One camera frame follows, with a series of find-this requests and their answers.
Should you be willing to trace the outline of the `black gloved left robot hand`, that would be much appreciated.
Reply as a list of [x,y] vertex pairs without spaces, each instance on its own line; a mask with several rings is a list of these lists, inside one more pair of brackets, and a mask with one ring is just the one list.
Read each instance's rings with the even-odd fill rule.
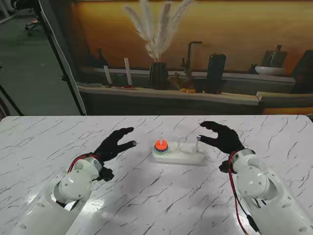
[[101,162],[110,161],[115,158],[119,153],[124,152],[137,145],[136,141],[129,141],[124,144],[118,144],[118,142],[127,134],[134,130],[133,127],[121,128],[113,131],[107,138],[93,152],[93,155],[97,156]]

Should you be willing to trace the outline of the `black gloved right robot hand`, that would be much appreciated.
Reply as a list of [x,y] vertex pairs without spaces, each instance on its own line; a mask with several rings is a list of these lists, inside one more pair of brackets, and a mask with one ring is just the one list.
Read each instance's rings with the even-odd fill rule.
[[200,126],[217,133],[218,136],[216,138],[211,138],[204,135],[198,135],[198,141],[218,148],[223,153],[229,155],[245,148],[242,145],[238,134],[226,125],[221,125],[213,121],[204,121]]

